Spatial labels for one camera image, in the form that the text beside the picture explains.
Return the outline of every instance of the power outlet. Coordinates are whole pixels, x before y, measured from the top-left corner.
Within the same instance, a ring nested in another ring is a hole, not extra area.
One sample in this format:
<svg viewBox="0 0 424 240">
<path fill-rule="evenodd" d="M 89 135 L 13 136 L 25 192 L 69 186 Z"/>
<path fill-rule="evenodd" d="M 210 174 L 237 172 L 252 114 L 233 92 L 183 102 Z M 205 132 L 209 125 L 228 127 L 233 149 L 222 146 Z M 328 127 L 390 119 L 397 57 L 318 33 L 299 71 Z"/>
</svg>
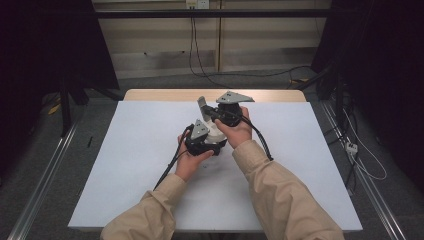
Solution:
<svg viewBox="0 0 424 240">
<path fill-rule="evenodd" d="M 197 9 L 197 0 L 186 0 L 187 9 Z"/>
<path fill-rule="evenodd" d="M 209 0 L 197 0 L 197 9 L 209 9 Z"/>
<path fill-rule="evenodd" d="M 351 142 L 347 142 L 345 145 L 345 149 L 348 153 L 355 155 L 358 152 L 358 145 Z"/>
</svg>

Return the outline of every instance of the metal rail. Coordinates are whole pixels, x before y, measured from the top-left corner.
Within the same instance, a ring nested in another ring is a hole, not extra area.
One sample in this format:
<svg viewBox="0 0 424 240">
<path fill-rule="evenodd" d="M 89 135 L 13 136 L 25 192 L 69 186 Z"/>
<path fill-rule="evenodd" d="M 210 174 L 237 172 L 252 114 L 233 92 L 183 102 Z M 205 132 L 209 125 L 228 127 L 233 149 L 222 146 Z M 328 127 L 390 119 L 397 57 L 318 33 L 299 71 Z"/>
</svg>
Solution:
<svg viewBox="0 0 424 240">
<path fill-rule="evenodd" d="M 72 141 L 72 138 L 75 134 L 78 123 L 80 122 L 80 120 L 82 119 L 84 115 L 85 106 L 81 107 L 81 110 L 82 111 L 77 112 L 76 119 L 73 125 L 71 126 L 70 130 L 68 131 L 68 133 L 65 135 L 65 137 L 62 137 L 60 139 L 58 146 L 56 147 L 56 150 L 52 158 L 50 159 L 50 162 L 47 165 L 46 170 L 43 173 L 43 176 L 38 182 L 38 185 L 35 188 L 34 192 L 31 194 L 31 197 L 29 198 L 27 204 L 25 205 L 24 210 L 22 211 L 15 226 L 12 229 L 12 232 L 7 238 L 8 240 L 26 239 L 29 233 L 29 230 L 32 226 L 32 223 L 34 222 L 35 217 L 37 216 L 37 213 L 40 210 L 43 200 L 50 188 L 50 185 L 53 182 L 57 169 L 59 168 L 60 163 L 62 162 L 62 159 L 65 156 L 66 150 L 68 149 L 68 146 Z"/>
<path fill-rule="evenodd" d="M 321 102 L 321 107 L 323 108 L 325 115 L 327 116 L 331 126 L 334 128 L 334 131 L 337 137 L 341 137 L 342 133 L 340 129 L 337 127 L 337 123 L 334 119 L 335 112 L 333 108 L 331 107 L 330 104 L 325 104 L 323 102 Z M 342 148 L 344 148 L 345 143 L 343 142 L 342 138 L 340 138 L 340 143 L 342 145 Z M 353 164 L 354 159 L 352 155 L 348 154 L 348 156 L 349 156 L 349 161 L 351 162 L 351 164 Z M 358 158 L 358 164 L 361 164 L 361 167 L 365 169 L 365 166 L 362 163 L 360 158 Z M 402 229 L 400 228 L 400 225 L 397 222 L 395 215 L 393 214 L 390 207 L 387 205 L 386 201 L 384 200 L 383 196 L 381 195 L 374 181 L 371 179 L 370 176 L 368 176 L 362 170 L 360 170 L 357 167 L 357 165 L 355 166 L 355 171 L 365 189 L 365 192 L 368 195 L 368 198 L 370 199 L 378 216 L 380 217 L 381 222 L 386 228 L 386 231 L 388 235 L 390 236 L 390 239 L 405 240 L 406 236 L 402 232 Z"/>
<path fill-rule="evenodd" d="M 39 8 L 42 15 L 88 18 L 324 18 L 351 17 L 359 9 L 182 9 L 66 11 Z"/>
</svg>

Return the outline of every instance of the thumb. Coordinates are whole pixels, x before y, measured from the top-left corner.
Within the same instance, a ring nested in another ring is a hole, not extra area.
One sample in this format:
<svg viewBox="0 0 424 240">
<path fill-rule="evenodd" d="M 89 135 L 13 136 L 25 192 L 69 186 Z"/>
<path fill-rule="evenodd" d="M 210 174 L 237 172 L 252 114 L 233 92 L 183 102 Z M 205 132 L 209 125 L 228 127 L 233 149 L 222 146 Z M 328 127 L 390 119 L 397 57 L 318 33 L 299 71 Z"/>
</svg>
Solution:
<svg viewBox="0 0 424 240">
<path fill-rule="evenodd" d="M 228 126 L 227 125 L 225 125 L 225 124 L 223 124 L 222 122 L 221 122 L 221 120 L 219 120 L 219 119 L 216 119 L 215 120 L 215 125 L 216 125 L 216 127 L 222 132 L 222 133 L 224 133 L 225 135 L 227 135 L 227 130 L 228 130 Z"/>
</svg>

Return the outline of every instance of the white wall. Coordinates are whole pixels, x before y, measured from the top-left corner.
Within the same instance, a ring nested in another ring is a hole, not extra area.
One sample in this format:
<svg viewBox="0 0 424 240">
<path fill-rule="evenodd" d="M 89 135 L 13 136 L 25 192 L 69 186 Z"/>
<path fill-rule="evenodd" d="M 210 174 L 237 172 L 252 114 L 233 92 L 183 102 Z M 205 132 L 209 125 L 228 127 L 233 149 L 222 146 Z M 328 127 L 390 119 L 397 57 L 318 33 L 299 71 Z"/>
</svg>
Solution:
<svg viewBox="0 0 424 240">
<path fill-rule="evenodd" d="M 211 9 L 329 8 L 331 0 L 210 0 Z M 185 9 L 179 0 L 93 0 L 101 9 Z M 118 79 L 187 74 L 190 19 L 100 19 Z M 286 69 L 309 65 L 325 19 L 196 19 L 205 71 Z M 200 72 L 197 55 L 192 64 Z"/>
</svg>

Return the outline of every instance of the left hand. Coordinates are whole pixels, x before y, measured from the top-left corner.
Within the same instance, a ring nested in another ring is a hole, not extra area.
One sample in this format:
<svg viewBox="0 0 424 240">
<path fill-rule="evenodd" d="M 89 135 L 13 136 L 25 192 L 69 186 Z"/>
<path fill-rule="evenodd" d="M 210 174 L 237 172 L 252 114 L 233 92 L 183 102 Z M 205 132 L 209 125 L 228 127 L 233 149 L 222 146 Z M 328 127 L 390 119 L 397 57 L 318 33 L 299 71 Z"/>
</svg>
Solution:
<svg viewBox="0 0 424 240">
<path fill-rule="evenodd" d="M 178 142 L 180 142 L 181 137 L 182 135 L 178 136 Z M 187 151 L 187 146 L 183 141 L 180 147 L 180 151 L 178 152 L 178 155 L 180 154 L 181 156 L 179 157 L 177 162 L 177 169 L 175 170 L 175 175 L 179 176 L 185 182 L 187 182 L 191 178 L 191 176 L 196 172 L 199 164 L 213 155 L 213 150 L 209 150 L 200 155 L 193 156 Z"/>
</svg>

